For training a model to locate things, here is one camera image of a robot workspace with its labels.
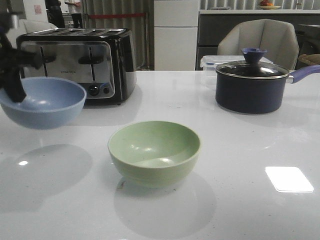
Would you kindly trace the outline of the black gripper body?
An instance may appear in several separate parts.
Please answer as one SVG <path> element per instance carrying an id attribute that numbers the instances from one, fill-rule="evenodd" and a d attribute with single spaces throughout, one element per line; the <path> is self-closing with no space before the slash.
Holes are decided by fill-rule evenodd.
<path id="1" fill-rule="evenodd" d="M 0 12 L 0 72 L 11 70 L 15 67 L 33 67 L 39 69 L 43 60 L 40 54 L 13 48 L 7 33 L 10 29 L 18 27 L 17 12 Z"/>

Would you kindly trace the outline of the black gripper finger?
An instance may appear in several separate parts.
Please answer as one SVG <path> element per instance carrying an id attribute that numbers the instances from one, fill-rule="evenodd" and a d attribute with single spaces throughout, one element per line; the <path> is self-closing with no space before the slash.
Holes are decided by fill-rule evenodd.
<path id="1" fill-rule="evenodd" d="M 0 71 L 0 88 L 14 103 L 21 103 L 27 96 L 20 78 L 20 68 L 10 67 Z"/>

